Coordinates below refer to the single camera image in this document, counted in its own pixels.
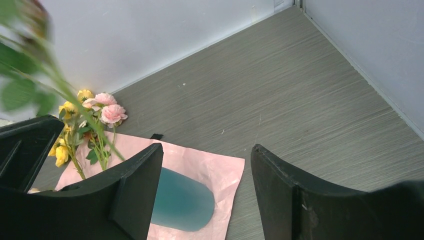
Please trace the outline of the teal cylindrical vase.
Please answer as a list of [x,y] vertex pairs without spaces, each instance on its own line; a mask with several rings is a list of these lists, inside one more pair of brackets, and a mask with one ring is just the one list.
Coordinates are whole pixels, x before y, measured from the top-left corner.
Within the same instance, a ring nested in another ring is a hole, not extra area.
[[151,223],[186,232],[205,227],[215,211],[213,192],[204,184],[163,167]]

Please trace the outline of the artificial flower bouquet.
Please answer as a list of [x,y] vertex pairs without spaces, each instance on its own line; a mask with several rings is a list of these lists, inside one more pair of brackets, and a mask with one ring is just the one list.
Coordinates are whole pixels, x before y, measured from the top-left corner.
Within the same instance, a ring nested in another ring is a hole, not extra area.
[[108,168],[112,156],[110,146],[116,142],[116,127],[128,115],[110,93],[94,95],[90,90],[83,89],[77,93],[77,99],[83,107],[82,112],[69,101],[58,107],[59,119],[64,123],[64,128],[48,156],[55,157],[58,168],[71,162],[84,180],[84,161],[91,166],[99,163],[103,171]]

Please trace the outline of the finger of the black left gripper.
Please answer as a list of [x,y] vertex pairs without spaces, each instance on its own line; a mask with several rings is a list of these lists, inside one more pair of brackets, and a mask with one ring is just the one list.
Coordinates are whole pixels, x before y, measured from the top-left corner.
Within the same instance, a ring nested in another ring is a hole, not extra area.
[[0,128],[0,188],[27,192],[64,128],[52,115]]

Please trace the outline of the yellow rose stem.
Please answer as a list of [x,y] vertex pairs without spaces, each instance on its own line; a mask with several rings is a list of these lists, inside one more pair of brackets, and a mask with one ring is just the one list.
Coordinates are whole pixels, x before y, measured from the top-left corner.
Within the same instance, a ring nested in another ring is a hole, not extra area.
[[61,96],[86,118],[105,141],[111,151],[124,159],[85,109],[100,105],[94,100],[80,102],[71,91],[55,55],[49,37],[49,14],[37,0],[2,0],[0,2],[0,25],[16,39],[0,36],[0,74],[10,79],[0,94],[2,109],[6,112],[19,110],[35,100],[36,89],[31,82]]

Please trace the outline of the black printed ribbon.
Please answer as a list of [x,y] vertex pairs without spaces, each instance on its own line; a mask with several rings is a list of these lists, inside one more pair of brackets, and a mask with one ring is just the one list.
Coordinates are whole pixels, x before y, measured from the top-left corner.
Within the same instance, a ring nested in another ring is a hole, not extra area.
[[150,137],[150,139],[152,139],[152,140],[159,140],[160,141],[163,137],[164,137],[163,134],[154,133],[154,134],[152,134],[152,136]]

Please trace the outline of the pink wrapping paper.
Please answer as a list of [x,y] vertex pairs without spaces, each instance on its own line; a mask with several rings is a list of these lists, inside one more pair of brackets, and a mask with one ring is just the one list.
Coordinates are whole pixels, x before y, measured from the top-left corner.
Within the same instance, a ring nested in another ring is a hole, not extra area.
[[230,222],[236,190],[245,161],[242,158],[209,153],[162,142],[162,168],[198,181],[214,195],[214,213],[209,223],[197,231],[183,231],[151,223],[150,240],[224,240]]

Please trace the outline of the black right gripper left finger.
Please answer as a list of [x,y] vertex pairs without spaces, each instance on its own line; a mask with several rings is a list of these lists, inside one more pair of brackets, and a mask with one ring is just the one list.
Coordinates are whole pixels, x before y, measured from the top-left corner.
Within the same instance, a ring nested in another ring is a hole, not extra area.
[[163,147],[153,143],[131,158],[59,191],[0,190],[3,240],[145,240]]

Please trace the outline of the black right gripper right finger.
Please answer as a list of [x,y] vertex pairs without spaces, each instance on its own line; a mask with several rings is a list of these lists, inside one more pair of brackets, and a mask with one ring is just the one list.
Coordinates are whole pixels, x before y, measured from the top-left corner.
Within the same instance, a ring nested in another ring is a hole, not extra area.
[[424,183],[371,192],[314,176],[256,144],[250,157],[267,240],[421,240]]

